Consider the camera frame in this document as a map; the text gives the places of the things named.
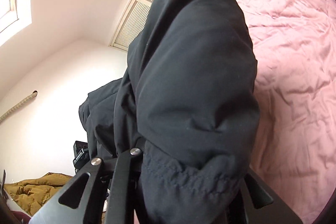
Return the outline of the dark red sleeve forearm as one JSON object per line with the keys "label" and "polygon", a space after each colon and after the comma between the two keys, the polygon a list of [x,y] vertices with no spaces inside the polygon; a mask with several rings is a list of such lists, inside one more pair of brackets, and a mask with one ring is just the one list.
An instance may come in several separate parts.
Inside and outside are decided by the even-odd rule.
{"label": "dark red sleeve forearm", "polygon": [[21,224],[29,224],[31,217],[28,214],[22,211],[11,211],[11,213]]}

